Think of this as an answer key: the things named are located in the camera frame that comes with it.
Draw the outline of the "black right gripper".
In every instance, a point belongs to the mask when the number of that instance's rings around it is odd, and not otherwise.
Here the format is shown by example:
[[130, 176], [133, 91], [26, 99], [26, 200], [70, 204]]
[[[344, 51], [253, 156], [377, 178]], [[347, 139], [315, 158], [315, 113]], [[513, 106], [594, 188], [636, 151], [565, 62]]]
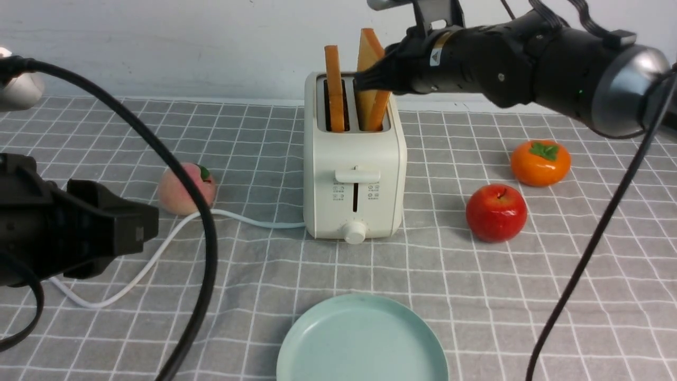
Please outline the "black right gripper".
[[496, 24], [433, 31], [424, 38], [412, 26], [377, 62], [354, 75], [356, 92], [397, 95], [481, 94], [501, 108], [534, 101], [535, 60], [526, 46], [535, 35], [527, 24]]

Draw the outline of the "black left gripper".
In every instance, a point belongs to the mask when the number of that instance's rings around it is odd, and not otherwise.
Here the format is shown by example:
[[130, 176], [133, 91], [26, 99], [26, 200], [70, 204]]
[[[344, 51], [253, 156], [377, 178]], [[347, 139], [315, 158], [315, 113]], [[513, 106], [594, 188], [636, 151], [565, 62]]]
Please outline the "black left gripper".
[[37, 279], [90, 279], [114, 258], [140, 253], [159, 233], [158, 208], [133, 202], [92, 180], [70, 179], [66, 189], [37, 174], [32, 157], [3, 153], [2, 254]]

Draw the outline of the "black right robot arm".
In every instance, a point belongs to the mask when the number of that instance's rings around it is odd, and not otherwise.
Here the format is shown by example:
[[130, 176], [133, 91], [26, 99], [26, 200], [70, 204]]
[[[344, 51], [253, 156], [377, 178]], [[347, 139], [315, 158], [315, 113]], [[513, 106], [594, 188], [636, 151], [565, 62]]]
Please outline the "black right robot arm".
[[667, 92], [671, 65], [655, 48], [563, 27], [535, 11], [503, 24], [409, 28], [385, 57], [358, 70], [357, 90], [481, 94], [500, 108], [538, 104], [598, 135], [643, 134]]

